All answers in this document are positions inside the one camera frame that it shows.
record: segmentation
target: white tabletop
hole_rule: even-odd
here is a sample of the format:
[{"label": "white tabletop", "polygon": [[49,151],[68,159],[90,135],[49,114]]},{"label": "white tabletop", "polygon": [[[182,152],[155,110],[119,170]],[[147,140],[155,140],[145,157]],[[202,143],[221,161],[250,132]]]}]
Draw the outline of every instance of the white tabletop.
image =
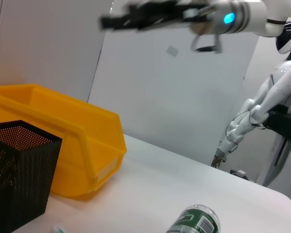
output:
[{"label": "white tabletop", "polygon": [[91,199],[51,196],[46,213],[15,231],[50,233],[165,233],[192,204],[213,209],[221,233],[291,233],[291,201],[151,144],[125,136],[128,152],[120,171]]}]

